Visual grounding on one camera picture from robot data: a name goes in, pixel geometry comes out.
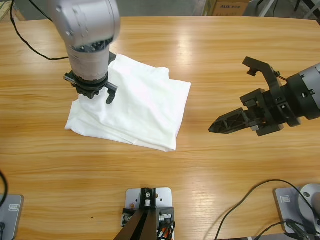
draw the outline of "black cable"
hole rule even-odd
[[[275,17],[275,11],[276,11],[278,2],[279,2],[279,0],[276,0],[275,5],[274,5],[274,9],[273,9],[273,12],[272,12],[272,17],[273,17],[273,18]]]
[[[173,234],[175,232],[175,229],[176,229],[176,222],[173,221],[173,228],[171,229],[171,233],[168,235],[167,240],[171,240],[172,239],[172,236],[173,236]]]
[[[29,2],[40,12],[43,16],[45,16],[47,19],[49,19],[52,22],[52,19],[45,14],[32,0],[29,0]]]
[[[6,200],[7,196],[8,196],[9,187],[8,187],[7,179],[6,179],[5,175],[1,172],[1,170],[0,170],[0,178],[2,179],[3,185],[4,185],[4,193],[3,193],[3,197],[0,201],[0,208],[1,208]]]
[[[4,231],[5,231],[6,225],[4,222],[0,222],[0,240],[3,240],[4,238]]]
[[[319,234],[320,235],[320,232],[316,231],[313,227],[311,226],[308,226],[308,225],[305,225],[305,224],[302,224],[300,222],[297,222],[297,221],[294,221],[294,220],[286,220],[287,223],[294,223],[296,225],[300,225],[302,227],[304,227],[305,229],[310,229],[310,230],[313,230],[316,234]]]
[[[163,225],[161,225],[158,229],[158,233],[157,233],[157,240],[171,240],[172,239],[172,235],[174,234],[176,228],[176,222],[171,220],[169,223],[165,223]]]
[[[225,222],[226,218],[229,216],[229,214],[231,214],[237,207],[239,207],[239,206],[247,199],[247,197],[249,197],[249,195],[250,195],[256,188],[258,188],[259,186],[261,186],[261,185],[263,185],[263,184],[270,183],[270,182],[283,182],[283,183],[286,183],[286,184],[290,185],[292,188],[294,188],[294,189],[299,193],[299,195],[302,197],[302,199],[306,202],[306,204],[307,204],[307,205],[309,206],[309,208],[312,210],[313,214],[314,214],[318,219],[320,219],[319,214],[313,209],[313,207],[312,207],[312,206],[310,205],[310,203],[306,200],[306,198],[304,197],[304,195],[303,195],[293,184],[291,184],[290,182],[285,181],[285,180],[271,179],[271,180],[263,181],[263,182],[255,185],[253,188],[251,188],[251,190],[244,196],[244,198],[243,198],[240,202],[238,202],[230,211],[228,211],[228,212],[224,215],[224,217],[223,217],[223,219],[222,219],[222,221],[221,221],[221,223],[220,223],[220,226],[219,226],[219,228],[218,228],[218,231],[216,232],[216,235],[215,235],[214,240],[217,240],[217,239],[218,239],[218,236],[219,236],[219,233],[220,233],[220,231],[221,231],[222,225],[224,224],[224,222]]]
[[[314,230],[312,227],[310,227],[308,225],[302,224],[302,223],[294,221],[294,220],[286,220],[286,221],[280,221],[280,222],[277,222],[275,224],[270,225],[265,230],[263,230],[254,240],[259,240],[262,237],[262,235],[265,234],[267,231],[269,231],[271,228],[273,228],[273,227],[275,227],[277,225],[283,225],[283,224],[288,224],[288,223],[300,225],[300,226],[302,226],[302,227],[304,227],[306,229],[308,229],[308,228],[312,229],[313,231],[315,231],[316,234],[320,235],[320,232]]]
[[[263,230],[254,240],[259,240],[263,234],[265,234],[265,232],[268,232],[271,228],[275,227],[275,226],[278,226],[278,225],[282,225],[282,224],[285,224],[286,221],[280,221],[280,222],[277,222],[275,224],[272,224],[270,226],[268,226],[265,230]]]
[[[17,29],[17,26],[16,26],[16,22],[15,22],[15,19],[13,17],[13,14],[12,14],[12,11],[13,11],[13,8],[14,8],[14,3],[15,3],[15,0],[12,0],[12,3],[11,3],[11,7],[10,7],[10,19],[11,19],[11,22],[12,22],[12,25],[14,27],[14,30],[16,32],[16,34],[19,36],[19,38],[32,50],[34,51],[36,54],[40,55],[41,57],[47,59],[47,60],[50,60],[50,61],[57,61],[57,60],[62,60],[62,59],[68,59],[67,56],[65,57],[59,57],[59,58],[49,58],[43,54],[41,54],[40,52],[38,52],[37,50],[35,50],[19,33],[18,29]]]

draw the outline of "gray metal plate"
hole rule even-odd
[[[16,237],[23,203],[22,195],[8,195],[0,208],[0,222],[5,224],[3,240],[12,240]]]
[[[158,197],[155,199],[157,208],[173,208],[172,191],[168,187],[155,189]],[[137,210],[140,203],[141,188],[128,189],[125,194],[125,208]]]
[[[299,205],[298,205],[298,192],[290,188],[278,188],[275,190],[277,204],[281,213],[281,219],[285,220],[294,220],[298,223],[303,224],[303,218],[300,214]],[[284,230],[288,234],[294,234],[295,232],[288,227],[286,224],[283,225]]]

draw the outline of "floor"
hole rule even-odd
[[[44,12],[48,12],[47,1],[33,0]],[[44,19],[27,0],[15,1],[21,13],[27,20]],[[257,9],[258,0],[252,0],[244,15],[258,16],[264,5],[265,0]],[[206,0],[117,0],[121,16],[201,16]],[[274,11],[277,18],[302,19],[309,11],[309,8],[301,1],[299,9],[294,12],[297,0],[279,0]],[[266,14],[266,17],[273,16],[275,3]]]

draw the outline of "wood grain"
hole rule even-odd
[[[246,56],[289,77],[319,62],[315,21],[253,17],[123,17],[111,49],[170,69],[192,82],[177,151],[161,152],[64,130],[78,95],[63,80],[68,60],[47,61],[0,24],[0,167],[11,194],[25,197],[18,240],[113,239],[129,188],[170,187],[176,239],[210,240],[219,217],[255,184],[284,179],[319,183],[319,120],[257,137],[249,129],[208,132],[220,115],[241,107],[239,97],[267,88],[242,65]],[[48,20],[19,22],[41,53],[66,51]],[[279,221],[269,183],[232,213],[220,238],[256,235]],[[275,227],[268,233],[280,233]]]

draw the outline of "white towel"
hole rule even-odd
[[[108,68],[118,90],[106,104],[103,88],[92,100],[74,101],[65,129],[126,144],[175,151],[191,83],[170,80],[169,69],[155,68],[118,54]]]

